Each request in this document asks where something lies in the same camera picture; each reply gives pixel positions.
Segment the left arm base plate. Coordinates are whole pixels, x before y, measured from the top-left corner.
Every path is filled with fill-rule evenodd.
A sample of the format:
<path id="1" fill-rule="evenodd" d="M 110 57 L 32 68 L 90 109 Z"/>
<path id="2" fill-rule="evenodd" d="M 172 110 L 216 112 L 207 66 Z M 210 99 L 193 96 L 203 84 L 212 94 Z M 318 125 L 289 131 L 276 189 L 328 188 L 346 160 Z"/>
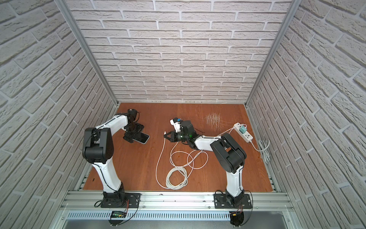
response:
<path id="1" fill-rule="evenodd" d="M 101 208 L 138 208 L 141 193 L 103 193 Z"/>

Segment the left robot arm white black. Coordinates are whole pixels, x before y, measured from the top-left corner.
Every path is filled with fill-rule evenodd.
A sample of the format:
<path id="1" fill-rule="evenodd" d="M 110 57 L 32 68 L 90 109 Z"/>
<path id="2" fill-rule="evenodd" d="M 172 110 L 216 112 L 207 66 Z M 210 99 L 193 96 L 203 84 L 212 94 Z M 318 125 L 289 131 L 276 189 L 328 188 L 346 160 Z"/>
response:
<path id="1" fill-rule="evenodd" d="M 139 112 L 129 109 L 117 113 L 109 121 L 85 129 L 83 158 L 96 169 L 102 185 L 101 207 L 121 207 L 127 202 L 122 181 L 118 178 L 112 157 L 114 154 L 113 135 L 120 130 L 125 132 L 123 139 L 129 143 L 146 144 L 150 136 L 143 133 L 144 125 L 138 123 Z"/>

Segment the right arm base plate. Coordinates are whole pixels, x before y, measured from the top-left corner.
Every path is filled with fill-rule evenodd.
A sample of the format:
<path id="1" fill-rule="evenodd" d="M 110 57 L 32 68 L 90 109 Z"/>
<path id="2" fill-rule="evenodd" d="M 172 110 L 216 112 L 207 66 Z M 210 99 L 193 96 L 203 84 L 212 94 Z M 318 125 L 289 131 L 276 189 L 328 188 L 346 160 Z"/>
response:
<path id="1" fill-rule="evenodd" d="M 219 190 L 213 195 L 214 207 L 216 209 L 246 210 L 253 208 L 251 196 L 243 191 L 237 197 L 233 197 L 229 193 L 226 194 Z"/>

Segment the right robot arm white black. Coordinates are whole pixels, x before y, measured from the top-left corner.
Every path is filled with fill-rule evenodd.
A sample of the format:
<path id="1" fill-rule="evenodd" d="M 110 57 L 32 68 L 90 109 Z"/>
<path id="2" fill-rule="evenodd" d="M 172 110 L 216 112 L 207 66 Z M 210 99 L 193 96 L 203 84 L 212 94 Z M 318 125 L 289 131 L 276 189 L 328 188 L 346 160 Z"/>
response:
<path id="1" fill-rule="evenodd" d="M 204 136 L 197 134 L 189 120 L 174 118 L 170 120 L 174 131 L 164 134 L 170 142 L 181 142 L 193 150 L 214 152 L 219 164 L 226 171 L 226 201 L 237 208 L 244 200 L 242 173 L 247 158 L 246 152 L 229 134 Z"/>

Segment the phone with grey case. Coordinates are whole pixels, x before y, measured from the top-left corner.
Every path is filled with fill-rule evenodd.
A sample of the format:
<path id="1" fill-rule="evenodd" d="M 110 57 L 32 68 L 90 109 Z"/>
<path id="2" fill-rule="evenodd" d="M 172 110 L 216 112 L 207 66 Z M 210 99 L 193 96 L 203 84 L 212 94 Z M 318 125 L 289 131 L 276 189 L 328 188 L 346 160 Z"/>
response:
<path id="1" fill-rule="evenodd" d="M 146 144 L 147 141 L 149 140 L 150 136 L 148 134 L 145 134 L 145 133 L 137 133 L 134 137 L 133 137 L 133 140 L 134 141 L 137 141 L 141 144 Z"/>

